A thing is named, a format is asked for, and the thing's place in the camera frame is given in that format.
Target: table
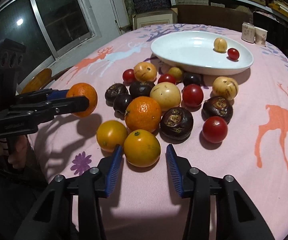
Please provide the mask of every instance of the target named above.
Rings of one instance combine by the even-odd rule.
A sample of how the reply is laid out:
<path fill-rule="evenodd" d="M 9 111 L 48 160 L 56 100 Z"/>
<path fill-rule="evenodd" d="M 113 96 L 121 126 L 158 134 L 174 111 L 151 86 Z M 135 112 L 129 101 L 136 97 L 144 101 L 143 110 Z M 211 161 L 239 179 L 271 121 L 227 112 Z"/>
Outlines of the table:
<path fill-rule="evenodd" d="M 98 126 L 112 119 L 125 124 L 123 117 L 106 105 L 106 89 L 123 82 L 123 71 L 141 61 L 167 71 L 169 66 L 152 54 L 150 44 L 162 35 L 188 30 L 227 36 L 254 55 L 251 68 L 233 76 L 239 83 L 239 94 L 233 104 L 228 136 L 219 145 L 207 143 L 200 134 L 203 120 L 198 110 L 192 112 L 194 127 L 183 143 L 176 144 L 157 134 L 162 152 L 153 167 L 136 168 L 124 159 L 122 178 L 114 193 L 100 200 L 107 239 L 182 239 L 189 200 L 177 196 L 165 160 L 166 146 L 174 143 L 179 156 L 206 174 L 219 178 L 233 175 L 261 212 L 275 239 L 282 240 L 288 234 L 288 59 L 269 43 L 260 47 L 242 41 L 241 33 L 236 31 L 205 25 L 152 25 L 126 33 L 91 53 L 52 87 L 63 90 L 87 82 L 98 93 L 97 108 L 83 119 L 71 114 L 57 116 L 29 136 L 42 172 L 50 182 L 57 174 L 68 178 L 96 166 L 107 155 L 96 142 Z M 215 78 L 204 76 L 204 99 L 210 97 Z M 212 199 L 210 239 L 215 239 L 214 203 Z M 77 225 L 76 199 L 73 222 Z"/>

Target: oval plate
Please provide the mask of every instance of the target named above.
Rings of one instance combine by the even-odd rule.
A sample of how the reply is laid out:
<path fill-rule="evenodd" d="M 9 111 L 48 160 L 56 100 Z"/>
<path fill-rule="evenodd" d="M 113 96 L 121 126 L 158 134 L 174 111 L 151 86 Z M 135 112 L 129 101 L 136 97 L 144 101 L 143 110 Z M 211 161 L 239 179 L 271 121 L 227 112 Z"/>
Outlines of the oval plate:
<path fill-rule="evenodd" d="M 219 37 L 227 41 L 228 49 L 235 48 L 239 51 L 238 60 L 230 60 L 227 52 L 214 51 L 214 41 Z M 253 54 L 242 44 L 228 37 L 203 31 L 167 34 L 153 41 L 151 50 L 168 65 L 205 75 L 234 75 L 248 69 L 254 62 Z"/>

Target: picture frame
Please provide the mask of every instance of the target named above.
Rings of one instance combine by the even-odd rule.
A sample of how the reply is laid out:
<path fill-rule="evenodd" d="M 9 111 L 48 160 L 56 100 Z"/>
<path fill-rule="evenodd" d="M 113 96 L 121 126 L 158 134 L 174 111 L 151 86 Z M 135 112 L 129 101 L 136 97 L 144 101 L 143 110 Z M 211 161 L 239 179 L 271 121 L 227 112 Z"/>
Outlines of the picture frame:
<path fill-rule="evenodd" d="M 177 8 L 134 14 L 133 30 L 154 24 L 175 24 L 177 23 L 177 14 Z"/>

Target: white deer print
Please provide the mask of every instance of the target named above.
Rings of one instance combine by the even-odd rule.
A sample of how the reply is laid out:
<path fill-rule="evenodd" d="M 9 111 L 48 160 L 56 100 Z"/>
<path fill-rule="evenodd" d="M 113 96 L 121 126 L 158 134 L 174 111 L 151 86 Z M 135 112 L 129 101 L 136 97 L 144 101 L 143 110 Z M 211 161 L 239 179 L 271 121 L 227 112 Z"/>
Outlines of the white deer print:
<path fill-rule="evenodd" d="M 86 73 L 89 72 L 93 64 L 95 63 L 98 64 L 99 62 L 106 61 L 105 64 L 101 65 L 100 67 L 96 68 L 95 70 L 91 72 L 91 75 L 93 75 L 98 69 L 105 66 L 105 68 L 102 70 L 100 74 L 100 77 L 102 77 L 105 71 L 117 60 L 127 58 L 135 52 L 139 53 L 141 51 L 141 48 L 148 47 L 148 44 L 146 42 L 137 43 L 137 44 L 134 44 L 134 46 L 131 46 L 131 44 L 132 42 L 128 43 L 128 47 L 130 48 L 128 51 L 113 52 L 113 53 L 107 54 L 104 59 L 98 59 L 96 62 L 91 63 L 88 66 Z"/>

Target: human hand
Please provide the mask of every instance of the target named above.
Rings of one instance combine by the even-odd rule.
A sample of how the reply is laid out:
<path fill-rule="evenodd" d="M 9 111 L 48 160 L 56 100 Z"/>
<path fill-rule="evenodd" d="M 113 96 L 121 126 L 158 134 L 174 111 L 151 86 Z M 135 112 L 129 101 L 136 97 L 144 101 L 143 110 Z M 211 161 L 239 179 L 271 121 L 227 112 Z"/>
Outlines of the human hand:
<path fill-rule="evenodd" d="M 15 169 L 22 169 L 25 167 L 26 150 L 28 141 L 25 135 L 20 135 L 15 143 L 15 151 L 8 158 L 8 162 L 13 165 Z M 0 156 L 5 155 L 3 147 L 0 144 Z"/>

